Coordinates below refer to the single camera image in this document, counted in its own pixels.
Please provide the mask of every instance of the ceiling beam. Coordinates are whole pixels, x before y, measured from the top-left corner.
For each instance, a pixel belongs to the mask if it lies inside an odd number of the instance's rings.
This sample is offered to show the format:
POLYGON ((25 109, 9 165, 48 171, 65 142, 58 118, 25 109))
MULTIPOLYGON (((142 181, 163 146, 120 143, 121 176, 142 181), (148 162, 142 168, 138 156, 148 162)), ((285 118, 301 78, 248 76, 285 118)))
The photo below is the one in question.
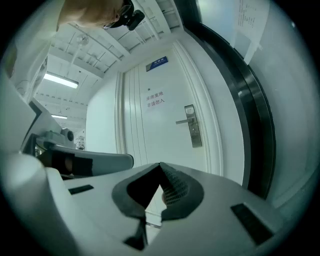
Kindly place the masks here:
MULTIPOLYGON (((49 58, 53 58, 58 60, 59 62, 63 62, 66 64, 70 64, 72 61, 73 56, 63 50, 60 50, 55 47, 50 47, 49 50, 49 58)), ((86 63, 85 61, 76 58, 73 63, 74 66, 76 66, 81 72, 87 74, 90 77, 94 77, 98 80, 101 80, 104 78, 105 73, 102 72, 101 70, 95 68, 94 66, 86 63)))
POLYGON ((165 34, 171 34, 170 27, 168 25, 168 22, 162 13, 158 3, 156 0, 148 0, 142 3, 143 8, 149 7, 151 11, 153 12, 156 20, 159 22, 159 25, 165 34))
POLYGON ((95 29, 95 32, 101 36, 102 38, 104 38, 105 40, 107 40, 110 44, 112 44, 120 53, 122 53, 124 56, 129 56, 130 52, 124 48, 122 46, 121 43, 119 43, 112 35, 110 35, 108 33, 108 31, 101 29, 101 28, 97 28, 95 29))
POLYGON ((43 104, 53 104, 55 106, 61 106, 61 107, 67 107, 67 108, 74 108, 74 109, 79 109, 86 111, 87 106, 86 105, 81 105, 78 103, 70 102, 70 101, 65 101, 63 99, 58 99, 58 98, 52 98, 50 96, 45 96, 41 94, 36 94, 35 99, 40 102, 42 105, 43 104))
POLYGON ((137 1, 137 0, 132 0, 132 3, 134 5, 134 7, 136 9, 139 9, 141 12, 143 12, 144 14, 144 20, 147 23, 147 25, 149 26, 150 30, 152 31, 152 33, 154 34, 154 37, 157 40, 160 40, 159 34, 157 32, 157 30, 155 29, 154 25, 152 24, 152 22, 150 21, 149 17, 147 16, 147 14, 145 13, 144 8, 141 6, 141 4, 137 1))
POLYGON ((56 119, 56 122, 61 126, 61 127, 64 127, 64 128, 68 128, 70 129, 71 131, 75 131, 77 130, 76 132, 79 132, 83 129, 86 128, 86 124, 76 124, 76 123, 71 123, 71 122, 66 122, 66 121, 63 121, 63 120, 57 120, 56 119))
MULTIPOLYGON (((72 44, 72 43, 65 42, 65 41, 63 41, 63 40, 61 40, 61 39, 59 39, 59 38, 57 38, 57 37, 55 37, 53 40, 54 40, 55 42, 63 43, 64 45, 67 45, 68 47, 73 48, 75 51, 77 50, 77 46, 75 46, 75 45, 72 44)), ((86 56, 89 56, 90 59, 94 59, 97 63, 100 63, 101 65, 104 65, 104 66, 106 66, 107 68, 109 68, 109 66, 108 66, 107 64, 103 63, 101 60, 97 59, 95 56, 93 56, 93 55, 89 54, 88 52, 84 51, 82 48, 79 50, 79 52, 82 53, 82 54, 84 54, 84 55, 86 55, 86 56)))
POLYGON ((54 119, 60 123, 73 125, 73 127, 83 127, 86 125, 86 120, 69 117, 69 116, 67 116, 67 119, 60 119, 60 118, 54 118, 54 119))
POLYGON ((81 33, 87 35, 91 40, 93 40, 94 42, 96 42, 98 45, 100 45, 102 48, 105 49, 106 53, 108 53, 110 56, 112 56, 116 61, 121 62, 121 59, 119 59, 112 51, 110 51, 107 47, 105 47, 102 43, 100 43, 97 39, 95 39, 94 37, 92 37, 90 34, 88 34, 87 32, 83 31, 82 29, 80 29, 77 26, 74 26, 72 24, 69 24, 71 27, 73 27, 74 29, 80 31, 81 33))
POLYGON ((175 0, 170 0, 170 2, 171 2, 172 7, 173 7, 173 9, 174 9, 174 11, 175 11, 175 15, 176 15, 176 17, 177 17, 177 19, 178 19, 179 26, 180 26, 180 28, 183 28, 184 25, 183 25, 183 23, 182 23, 180 14, 179 14, 179 12, 178 12, 178 8, 177 8, 177 6, 176 6, 175 0))
POLYGON ((69 127, 64 127, 64 128, 68 128, 70 131, 72 131, 73 132, 73 134, 74 135, 76 135, 78 132, 81 132, 84 128, 78 128, 78 127, 71 127, 71 126, 69 126, 69 127))

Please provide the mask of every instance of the door lock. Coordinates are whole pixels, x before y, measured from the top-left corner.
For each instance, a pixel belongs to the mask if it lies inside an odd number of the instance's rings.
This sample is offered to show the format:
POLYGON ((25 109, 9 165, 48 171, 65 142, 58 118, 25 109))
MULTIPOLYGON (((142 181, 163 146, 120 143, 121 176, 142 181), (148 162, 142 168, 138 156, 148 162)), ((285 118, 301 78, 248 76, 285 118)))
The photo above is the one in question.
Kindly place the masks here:
POLYGON ((193 148, 202 147, 200 131, 198 127, 198 121, 197 121, 194 105, 185 106, 184 110, 186 114, 186 119, 181 121, 176 121, 175 123, 177 125, 188 124, 190 135, 191 135, 192 147, 193 148))

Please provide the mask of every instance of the black device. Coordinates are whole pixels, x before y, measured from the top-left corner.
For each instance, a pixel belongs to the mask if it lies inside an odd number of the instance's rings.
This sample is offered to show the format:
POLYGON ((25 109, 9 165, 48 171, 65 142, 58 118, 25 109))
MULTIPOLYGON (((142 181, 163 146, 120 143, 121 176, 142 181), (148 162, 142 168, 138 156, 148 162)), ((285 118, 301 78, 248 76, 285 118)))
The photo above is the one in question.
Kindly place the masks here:
POLYGON ((140 10, 135 10, 131 0, 124 0, 119 20, 107 27, 112 29, 127 26, 130 31, 133 31, 144 18, 145 14, 140 10))

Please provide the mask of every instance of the white wall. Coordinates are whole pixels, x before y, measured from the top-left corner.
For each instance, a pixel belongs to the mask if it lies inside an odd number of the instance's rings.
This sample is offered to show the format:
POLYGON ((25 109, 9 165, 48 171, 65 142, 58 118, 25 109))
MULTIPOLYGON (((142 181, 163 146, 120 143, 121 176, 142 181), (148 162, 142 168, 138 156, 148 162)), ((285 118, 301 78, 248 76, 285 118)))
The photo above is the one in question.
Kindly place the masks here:
POLYGON ((86 114, 86 150, 117 153, 115 98, 118 73, 105 76, 91 98, 86 114))
POLYGON ((74 134, 74 139, 79 138, 80 136, 86 137, 86 129, 82 129, 74 134))

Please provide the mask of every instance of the white door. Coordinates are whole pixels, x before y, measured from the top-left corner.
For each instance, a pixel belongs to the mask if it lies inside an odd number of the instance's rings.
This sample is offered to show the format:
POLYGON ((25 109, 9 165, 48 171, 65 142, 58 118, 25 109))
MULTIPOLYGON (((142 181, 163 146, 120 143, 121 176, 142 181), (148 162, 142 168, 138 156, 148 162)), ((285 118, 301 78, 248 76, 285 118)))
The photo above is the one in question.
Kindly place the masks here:
MULTIPOLYGON (((188 123, 176 124, 187 119, 189 105, 201 121, 176 53, 171 49, 143 61, 125 73, 123 84, 125 148, 134 157, 134 167, 165 162, 208 172, 204 147, 193 147, 188 123), (163 57, 167 63, 146 71, 148 64, 163 57)), ((161 214, 161 195, 159 188, 147 211, 161 214)))

